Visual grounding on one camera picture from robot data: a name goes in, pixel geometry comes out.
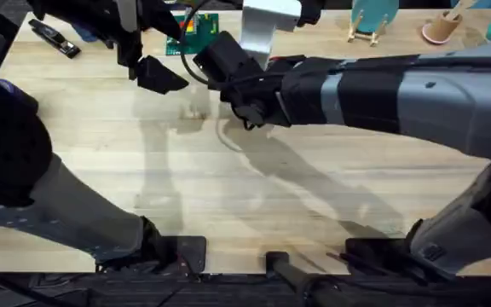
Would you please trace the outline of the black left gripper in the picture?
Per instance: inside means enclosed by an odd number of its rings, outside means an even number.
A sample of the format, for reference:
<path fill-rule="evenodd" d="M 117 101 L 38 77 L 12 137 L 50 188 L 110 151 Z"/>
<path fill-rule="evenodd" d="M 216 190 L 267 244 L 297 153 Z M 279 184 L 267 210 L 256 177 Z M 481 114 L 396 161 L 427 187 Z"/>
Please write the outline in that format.
<path fill-rule="evenodd" d="M 186 88 L 189 82 L 172 72 L 160 60 L 148 55 L 142 58 L 142 32 L 128 32 L 117 41 L 117 62 L 128 69 L 129 80 L 139 87 L 165 95 Z"/>

